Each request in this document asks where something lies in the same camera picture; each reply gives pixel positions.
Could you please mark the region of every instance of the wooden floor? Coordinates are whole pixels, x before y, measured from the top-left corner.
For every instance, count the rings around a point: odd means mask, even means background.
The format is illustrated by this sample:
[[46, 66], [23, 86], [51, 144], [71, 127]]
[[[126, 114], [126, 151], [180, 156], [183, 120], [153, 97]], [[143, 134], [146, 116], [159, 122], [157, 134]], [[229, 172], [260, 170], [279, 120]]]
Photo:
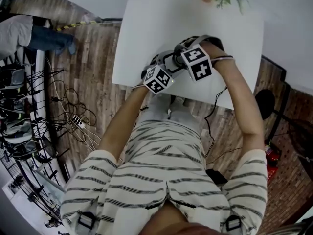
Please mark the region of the wooden floor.
[[[50, 18], [54, 28], [96, 18], [90, 12], [66, 0], [16, 0], [13, 2], [11, 12]], [[65, 51], [60, 56], [56, 56], [54, 53], [50, 54], [53, 69], [65, 70], [63, 73], [57, 75], [55, 79], [64, 81], [65, 89], [74, 88], [76, 90], [78, 98], [73, 91], [67, 93], [67, 96], [73, 103], [83, 102], [88, 109], [95, 113], [96, 119], [90, 112], [86, 112], [85, 116], [91, 120], [91, 123], [96, 121], [94, 126], [87, 126], [87, 128], [100, 137], [130, 93], [130, 88], [111, 83], [119, 31], [120, 24], [118, 23], [85, 25], [67, 29], [64, 33], [73, 34], [77, 39], [77, 53], [73, 56], [70, 56], [68, 51]], [[276, 109], [279, 109], [282, 95], [285, 91], [285, 84], [280, 81], [280, 76], [281, 70], [279, 68], [266, 60], [261, 61], [254, 93], [256, 94], [265, 88], [272, 90], [276, 99]], [[65, 91], [63, 83], [57, 81], [56, 85], [59, 96], [63, 97]], [[53, 86], [50, 86], [49, 90], [52, 96], [56, 96]], [[311, 100], [313, 102], [312, 98], [307, 95], [305, 100]], [[296, 101], [289, 101], [289, 105], [296, 103]], [[187, 100], [185, 104], [189, 107], [192, 114], [201, 121], [201, 138], [204, 148], [208, 149], [212, 140], [209, 137], [208, 127], [204, 121], [204, 117], [208, 115], [213, 106], [193, 100]], [[54, 116], [58, 116], [63, 112], [59, 103], [52, 103], [50, 107]], [[274, 114], [265, 120], [266, 136], [271, 131], [274, 120]], [[231, 151], [242, 146], [242, 137], [234, 117], [234, 112], [218, 107], [209, 119], [209, 122], [212, 129], [212, 136], [215, 139], [215, 145], [207, 158], [207, 168], [214, 168], [226, 178], [229, 178], [236, 167], [241, 150], [238, 149], [226, 153], [216, 161], [215, 159], [226, 151]], [[91, 133], [89, 134], [96, 142], [99, 142], [97, 137]], [[73, 175], [73, 172], [79, 167], [83, 159], [91, 152], [88, 147], [78, 142], [70, 134], [62, 136], [59, 139], [57, 147], [59, 152], [70, 148], [70, 151], [63, 158], [71, 175]], [[301, 164], [298, 167], [299, 170], [303, 170]], [[275, 189], [275, 185], [269, 185], [269, 187]], [[279, 200], [276, 197], [270, 198], [269, 196], [269, 203], [271, 201], [273, 205], [279, 205]], [[297, 208], [294, 209], [294, 212], [290, 210], [290, 216], [297, 210]], [[274, 215], [274, 212], [275, 210], [267, 213], [267, 218], [270, 219]]]

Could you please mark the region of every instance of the fisheye view of room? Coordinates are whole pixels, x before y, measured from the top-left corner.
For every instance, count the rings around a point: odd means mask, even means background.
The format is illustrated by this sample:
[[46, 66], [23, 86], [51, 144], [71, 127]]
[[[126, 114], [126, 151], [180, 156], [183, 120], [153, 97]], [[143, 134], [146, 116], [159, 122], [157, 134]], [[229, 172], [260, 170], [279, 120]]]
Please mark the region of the fisheye view of room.
[[0, 0], [0, 235], [312, 235], [313, 0]]

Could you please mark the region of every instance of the white striped shirt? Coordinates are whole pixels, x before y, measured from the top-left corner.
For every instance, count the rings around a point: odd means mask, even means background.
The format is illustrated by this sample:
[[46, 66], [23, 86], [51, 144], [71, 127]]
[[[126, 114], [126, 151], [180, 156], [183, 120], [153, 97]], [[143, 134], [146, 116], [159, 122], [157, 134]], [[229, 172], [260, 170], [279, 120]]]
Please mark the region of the white striped shirt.
[[84, 234], [78, 225], [83, 212], [96, 222], [91, 234], [138, 234], [165, 200], [189, 222], [226, 232], [230, 215], [241, 218], [243, 234], [256, 234], [267, 202], [265, 152], [252, 150], [238, 162], [230, 180], [217, 187], [205, 172], [199, 135], [176, 122], [145, 121], [127, 144], [118, 167], [104, 150], [89, 154], [67, 188], [61, 217], [71, 234]]

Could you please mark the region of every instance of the table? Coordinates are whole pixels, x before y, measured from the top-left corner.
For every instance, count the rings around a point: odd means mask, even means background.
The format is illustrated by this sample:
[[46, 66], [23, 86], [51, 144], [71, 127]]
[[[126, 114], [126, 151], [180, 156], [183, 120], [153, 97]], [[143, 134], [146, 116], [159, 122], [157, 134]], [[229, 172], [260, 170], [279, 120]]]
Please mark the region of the table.
[[[128, 0], [117, 44], [112, 83], [135, 86], [140, 74], [158, 51], [174, 49], [182, 40], [208, 34], [221, 39], [225, 51], [234, 56], [237, 66], [254, 91], [258, 76], [263, 20], [254, 11], [242, 15], [236, 4], [223, 9], [202, 0]], [[212, 75], [194, 83], [188, 72], [175, 79], [165, 92], [214, 104], [225, 83], [213, 70]], [[233, 109], [228, 91], [218, 106]]]

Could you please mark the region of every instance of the person's leg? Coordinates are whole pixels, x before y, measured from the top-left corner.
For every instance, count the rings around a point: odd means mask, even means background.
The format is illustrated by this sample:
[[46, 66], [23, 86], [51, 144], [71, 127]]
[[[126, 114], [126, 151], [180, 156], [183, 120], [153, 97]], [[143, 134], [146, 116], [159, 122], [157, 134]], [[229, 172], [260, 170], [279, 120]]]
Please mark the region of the person's leg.
[[176, 98], [170, 106], [170, 120], [178, 122], [194, 131], [199, 131], [199, 122], [192, 116], [189, 109], [183, 106], [183, 100]]
[[148, 109], [144, 110], [137, 120], [137, 125], [147, 120], [168, 119], [168, 108], [171, 103], [171, 96], [168, 94], [155, 95], [148, 104]]
[[27, 47], [43, 51], [55, 50], [58, 53], [68, 47], [71, 54], [76, 52], [74, 36], [36, 25], [33, 25], [31, 39]]

